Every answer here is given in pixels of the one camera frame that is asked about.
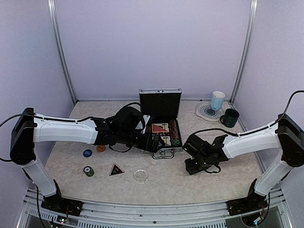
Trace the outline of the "aluminium poker case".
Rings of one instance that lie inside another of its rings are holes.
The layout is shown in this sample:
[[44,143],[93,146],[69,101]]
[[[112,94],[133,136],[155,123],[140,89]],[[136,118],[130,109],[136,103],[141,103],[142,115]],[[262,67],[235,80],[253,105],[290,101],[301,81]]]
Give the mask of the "aluminium poker case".
[[155,160],[171,159],[176,152],[182,151],[182,139],[178,123],[178,115],[181,104],[181,88],[142,88],[139,89],[141,112],[153,116],[153,121],[148,124],[168,123],[175,120],[180,138],[179,146],[165,146],[157,152],[152,153]]

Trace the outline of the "green chip group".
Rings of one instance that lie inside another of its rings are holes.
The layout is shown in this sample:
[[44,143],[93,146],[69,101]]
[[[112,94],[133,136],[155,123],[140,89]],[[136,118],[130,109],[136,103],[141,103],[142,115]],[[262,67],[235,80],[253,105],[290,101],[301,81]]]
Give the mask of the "green chip group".
[[180,140],[179,139],[173,139],[171,141],[172,146],[179,146],[180,145]]

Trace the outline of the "red playing card deck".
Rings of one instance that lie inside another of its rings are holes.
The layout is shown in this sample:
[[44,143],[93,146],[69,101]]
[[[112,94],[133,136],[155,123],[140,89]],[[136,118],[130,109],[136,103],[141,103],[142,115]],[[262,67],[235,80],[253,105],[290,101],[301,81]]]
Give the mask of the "red playing card deck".
[[152,133],[169,133],[169,124],[168,123],[153,123],[152,124]]

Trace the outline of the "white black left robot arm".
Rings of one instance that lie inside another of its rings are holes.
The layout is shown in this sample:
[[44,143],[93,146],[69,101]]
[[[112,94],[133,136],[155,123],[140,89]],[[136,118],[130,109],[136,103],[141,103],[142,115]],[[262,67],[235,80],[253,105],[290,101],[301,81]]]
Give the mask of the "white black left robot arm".
[[43,195],[42,208],[80,216],[83,203],[62,197],[57,182],[50,177],[34,152],[40,142],[77,142],[95,146],[116,143],[147,152],[157,152],[165,146],[160,135],[146,131],[150,116],[126,105],[116,115],[104,118],[69,119],[44,116],[26,108],[16,115],[10,143],[10,161],[19,165]]

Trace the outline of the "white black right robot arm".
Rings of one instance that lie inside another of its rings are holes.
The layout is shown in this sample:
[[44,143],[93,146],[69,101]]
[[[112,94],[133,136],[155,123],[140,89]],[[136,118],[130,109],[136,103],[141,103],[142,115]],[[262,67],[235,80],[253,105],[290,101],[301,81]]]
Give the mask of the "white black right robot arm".
[[303,166],[304,131],[287,114],[280,114],[276,121],[254,130],[244,133],[225,131],[212,143],[192,133],[182,148],[191,156],[185,160],[189,175],[207,172],[212,166],[219,167],[221,162],[247,153],[278,151],[269,167],[251,183],[247,196],[227,202],[229,214],[233,216],[269,206],[266,196],[271,189],[293,168]]

